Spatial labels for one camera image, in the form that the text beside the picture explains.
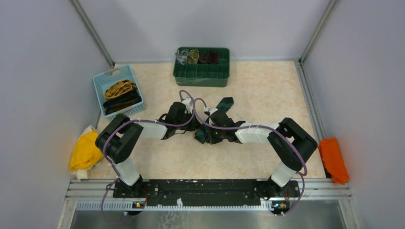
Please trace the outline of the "green plaid tie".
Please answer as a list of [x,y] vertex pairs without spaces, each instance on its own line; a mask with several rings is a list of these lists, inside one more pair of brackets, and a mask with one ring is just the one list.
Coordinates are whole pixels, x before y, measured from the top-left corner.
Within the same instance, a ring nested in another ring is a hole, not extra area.
[[[218,111],[223,111],[226,113],[234,104],[233,97],[224,97],[219,104],[215,107]],[[219,130],[206,125],[201,125],[200,128],[195,132],[194,139],[201,144],[217,144],[222,142],[225,137],[226,130]]]

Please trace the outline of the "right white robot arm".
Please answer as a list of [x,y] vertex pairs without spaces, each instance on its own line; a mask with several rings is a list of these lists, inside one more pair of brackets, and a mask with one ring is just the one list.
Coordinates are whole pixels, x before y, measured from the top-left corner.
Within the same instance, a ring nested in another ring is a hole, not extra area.
[[287,183],[306,168],[305,163],[318,147],[315,139],[291,118],[264,125],[234,122],[226,111],[218,108],[206,109],[205,113],[208,115],[207,141],[210,144],[226,139],[233,143],[258,143],[273,147],[281,160],[269,178],[269,191],[275,197],[287,191]]

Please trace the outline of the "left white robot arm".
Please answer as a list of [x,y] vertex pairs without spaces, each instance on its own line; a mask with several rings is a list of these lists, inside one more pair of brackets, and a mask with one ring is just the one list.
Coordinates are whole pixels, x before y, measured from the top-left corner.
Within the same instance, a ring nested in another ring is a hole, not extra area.
[[118,114],[98,135],[97,148],[112,165],[118,178],[125,184],[124,191],[136,198],[142,194],[143,184],[130,155],[139,139],[154,138],[166,140],[178,130],[193,132],[200,128],[192,107],[191,98],[174,102],[169,111],[158,120],[131,120]]

